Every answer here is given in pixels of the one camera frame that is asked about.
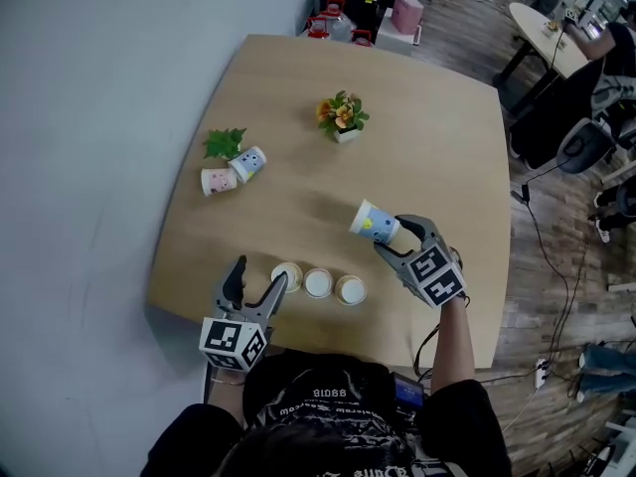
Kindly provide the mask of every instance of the black t-shirt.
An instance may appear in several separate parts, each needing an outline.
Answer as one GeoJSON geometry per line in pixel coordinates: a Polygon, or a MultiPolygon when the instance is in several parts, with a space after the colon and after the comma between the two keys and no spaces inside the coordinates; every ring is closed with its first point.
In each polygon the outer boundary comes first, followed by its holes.
{"type": "Polygon", "coordinates": [[[636,78],[636,56],[632,33],[620,23],[608,23],[607,30],[612,35],[616,46],[605,56],[603,72],[607,76],[636,78]]]}
{"type": "MultiPolygon", "coordinates": [[[[429,397],[415,418],[418,435],[404,434],[395,423],[393,379],[386,368],[323,357],[327,360],[321,362],[312,356],[302,370],[284,356],[264,359],[248,376],[243,393],[252,429],[297,424],[338,433],[345,460],[334,458],[316,475],[511,475],[499,423],[478,382],[460,382],[429,397]],[[280,384],[286,387],[276,391],[280,384]]],[[[210,477],[243,435],[224,410],[190,406],[152,448],[142,477],[210,477]]]]}

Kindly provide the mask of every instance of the round table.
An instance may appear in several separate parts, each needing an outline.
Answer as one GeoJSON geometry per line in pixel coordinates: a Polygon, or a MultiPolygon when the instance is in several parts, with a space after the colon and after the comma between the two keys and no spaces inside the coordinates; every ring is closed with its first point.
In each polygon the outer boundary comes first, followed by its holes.
{"type": "Polygon", "coordinates": [[[521,61],[532,52],[545,61],[547,68],[543,77],[511,109],[511,113],[518,114],[559,76],[568,78],[587,64],[587,58],[568,34],[561,35],[560,27],[551,37],[546,36],[543,27],[550,19],[540,12],[520,3],[512,3],[509,8],[524,39],[524,44],[504,70],[496,76],[495,84],[507,80],[521,61]],[[559,36],[565,43],[562,49],[557,48],[559,36]]]}

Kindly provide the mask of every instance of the red object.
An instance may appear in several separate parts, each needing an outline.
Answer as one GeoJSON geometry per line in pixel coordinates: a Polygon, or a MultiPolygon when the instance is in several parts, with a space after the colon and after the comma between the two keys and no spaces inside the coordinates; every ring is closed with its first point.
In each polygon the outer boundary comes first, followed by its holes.
{"type": "Polygon", "coordinates": [[[317,16],[307,20],[308,36],[316,39],[325,39],[329,37],[327,32],[327,18],[317,16]]]}
{"type": "Polygon", "coordinates": [[[340,13],[342,13],[344,10],[345,10],[345,0],[327,0],[327,7],[320,14],[326,14],[327,16],[340,16],[340,13]],[[330,11],[329,6],[331,4],[337,4],[338,10],[330,11]]]}
{"type": "Polygon", "coordinates": [[[371,32],[369,30],[356,29],[351,33],[351,35],[354,38],[353,44],[355,45],[366,46],[367,48],[370,48],[373,45],[373,43],[371,42],[371,32]]]}

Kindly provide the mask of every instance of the upright paper cup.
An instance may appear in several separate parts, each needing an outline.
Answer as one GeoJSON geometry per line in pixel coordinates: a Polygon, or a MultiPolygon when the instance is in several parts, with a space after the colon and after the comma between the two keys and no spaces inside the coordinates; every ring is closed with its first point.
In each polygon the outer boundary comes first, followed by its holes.
{"type": "Polygon", "coordinates": [[[206,196],[229,191],[237,186],[237,174],[232,168],[201,170],[201,187],[206,196]]]}
{"type": "Polygon", "coordinates": [[[312,298],[329,296],[334,285],[334,279],[324,268],[312,268],[305,274],[304,286],[307,295],[312,298]]]}
{"type": "Polygon", "coordinates": [[[283,272],[287,274],[287,289],[285,290],[287,293],[291,293],[300,288],[302,284],[302,269],[296,263],[292,263],[291,261],[280,263],[271,272],[271,280],[273,281],[283,272]]]}
{"type": "Polygon", "coordinates": [[[228,164],[237,172],[238,179],[245,183],[267,162],[265,154],[258,147],[245,150],[228,164]]]}
{"type": "Polygon", "coordinates": [[[336,297],[341,304],[355,306],[367,298],[367,287],[360,277],[345,275],[336,283],[336,297]]]}
{"type": "Polygon", "coordinates": [[[362,202],[354,221],[349,227],[352,234],[365,239],[390,244],[399,229],[399,221],[391,214],[380,210],[367,200],[362,202]]]}

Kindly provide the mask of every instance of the white wall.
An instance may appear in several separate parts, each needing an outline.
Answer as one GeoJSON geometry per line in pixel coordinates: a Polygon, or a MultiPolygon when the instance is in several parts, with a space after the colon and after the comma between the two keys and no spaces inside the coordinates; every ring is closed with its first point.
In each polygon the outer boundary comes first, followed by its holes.
{"type": "Polygon", "coordinates": [[[170,192],[247,33],[311,0],[0,0],[0,466],[137,475],[199,399],[198,328],[145,308],[170,192]]]}

